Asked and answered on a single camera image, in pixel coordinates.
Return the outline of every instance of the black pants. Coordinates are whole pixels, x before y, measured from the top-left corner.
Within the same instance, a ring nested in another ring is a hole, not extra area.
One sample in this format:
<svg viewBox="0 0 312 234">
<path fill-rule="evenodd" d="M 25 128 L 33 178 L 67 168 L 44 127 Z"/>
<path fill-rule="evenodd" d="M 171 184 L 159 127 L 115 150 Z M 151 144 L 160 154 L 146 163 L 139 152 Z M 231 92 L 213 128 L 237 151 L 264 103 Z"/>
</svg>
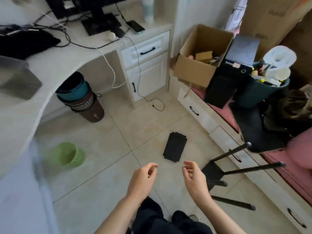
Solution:
<svg viewBox="0 0 312 234">
<path fill-rule="evenodd" d="M 191 220 L 184 212 L 176 211 L 171 222 L 163 218 L 162 209 L 147 197 L 138 209 L 132 225 L 134 234 L 212 234 L 211 229 L 201 222 Z"/>
</svg>

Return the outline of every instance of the phone screen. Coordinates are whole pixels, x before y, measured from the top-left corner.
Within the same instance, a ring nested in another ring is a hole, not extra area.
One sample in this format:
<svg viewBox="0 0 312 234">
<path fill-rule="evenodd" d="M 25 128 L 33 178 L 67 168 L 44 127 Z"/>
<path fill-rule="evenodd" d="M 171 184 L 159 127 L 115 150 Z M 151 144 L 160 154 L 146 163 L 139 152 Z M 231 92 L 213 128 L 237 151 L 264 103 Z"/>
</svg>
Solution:
<svg viewBox="0 0 312 234">
<path fill-rule="evenodd" d="M 141 25 L 139 25 L 137 22 L 135 22 L 134 20 L 131 20 L 131 21 L 127 21 L 126 22 L 127 23 L 127 25 L 131 28 L 131 29 L 133 29 L 135 32 L 137 32 L 137 33 L 140 33 L 140 32 L 142 32 L 142 31 L 144 31 L 145 30 L 145 28 L 143 28 Z"/>
</svg>

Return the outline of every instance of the person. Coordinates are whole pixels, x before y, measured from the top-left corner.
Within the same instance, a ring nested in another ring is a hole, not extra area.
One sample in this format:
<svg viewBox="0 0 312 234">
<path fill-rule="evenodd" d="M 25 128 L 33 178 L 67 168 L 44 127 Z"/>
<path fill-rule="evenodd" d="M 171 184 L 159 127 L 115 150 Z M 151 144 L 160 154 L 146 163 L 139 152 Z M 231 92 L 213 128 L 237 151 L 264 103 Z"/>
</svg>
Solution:
<svg viewBox="0 0 312 234">
<path fill-rule="evenodd" d="M 195 204 L 208 218 L 218 234 L 246 234 L 211 198 L 206 177 L 198 165 L 184 161 L 182 168 L 185 186 Z M 133 173 L 127 194 L 104 220 L 95 234 L 210 234 L 209 226 L 176 211 L 171 222 L 163 218 L 161 207 L 148 197 L 158 165 L 149 163 Z M 128 229 L 131 218 L 137 211 L 132 229 Z"/>
</svg>

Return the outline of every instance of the pink fabric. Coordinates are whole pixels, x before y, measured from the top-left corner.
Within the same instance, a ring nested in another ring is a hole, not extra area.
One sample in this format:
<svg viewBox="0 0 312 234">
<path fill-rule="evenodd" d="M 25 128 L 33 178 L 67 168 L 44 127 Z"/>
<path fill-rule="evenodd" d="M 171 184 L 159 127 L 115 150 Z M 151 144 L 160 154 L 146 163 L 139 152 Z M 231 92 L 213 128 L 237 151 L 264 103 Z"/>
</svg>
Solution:
<svg viewBox="0 0 312 234">
<path fill-rule="evenodd" d="M 195 88 L 192 88 L 192 90 L 202 99 L 205 97 L 205 91 L 198 90 Z M 229 108 L 229 103 L 233 102 L 233 99 L 231 98 L 223 109 L 217 108 L 216 106 L 213 106 L 211 104 L 208 104 L 213 110 L 215 110 L 221 117 L 224 118 L 225 121 L 227 121 L 236 131 L 240 131 L 237 123 L 235 122 L 235 119 L 232 115 L 232 111 Z"/>
<path fill-rule="evenodd" d="M 286 152 L 299 166 L 312 169 L 312 128 L 293 138 Z"/>
<path fill-rule="evenodd" d="M 195 88 L 192 88 L 192 90 L 204 99 L 205 91 Z M 210 104 L 208 105 L 234 129 L 239 131 L 239 127 L 228 107 L 230 102 L 232 102 L 232 99 L 228 101 L 223 109 Z M 312 128 L 291 140 L 287 148 L 283 151 L 273 151 L 263 154 L 268 162 L 282 161 L 286 164 L 286 167 L 277 169 L 278 173 L 312 206 L 312 175 L 310 170 L 306 169 L 307 167 L 312 168 Z"/>
</svg>

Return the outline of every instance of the pink sheet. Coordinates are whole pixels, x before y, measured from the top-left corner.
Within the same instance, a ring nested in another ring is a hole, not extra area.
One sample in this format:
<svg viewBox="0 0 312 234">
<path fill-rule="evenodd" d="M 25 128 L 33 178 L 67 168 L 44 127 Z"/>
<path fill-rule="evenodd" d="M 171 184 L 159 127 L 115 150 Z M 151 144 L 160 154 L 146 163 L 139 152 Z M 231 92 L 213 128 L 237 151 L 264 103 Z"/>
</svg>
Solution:
<svg viewBox="0 0 312 234">
<path fill-rule="evenodd" d="M 205 91 L 192 88 L 192 90 L 202 99 L 205 97 Z M 215 110 L 225 121 L 227 121 L 236 131 L 240 131 L 232 112 L 228 106 L 233 100 L 230 99 L 223 109 L 208 104 L 213 110 Z M 268 162 L 282 161 L 286 164 L 286 167 L 277 169 L 277 172 L 283 177 L 283 179 L 312 206 L 312 175 L 311 171 L 300 167 L 290 157 L 287 156 L 287 149 L 282 151 L 272 151 L 263 153 Z"/>
</svg>

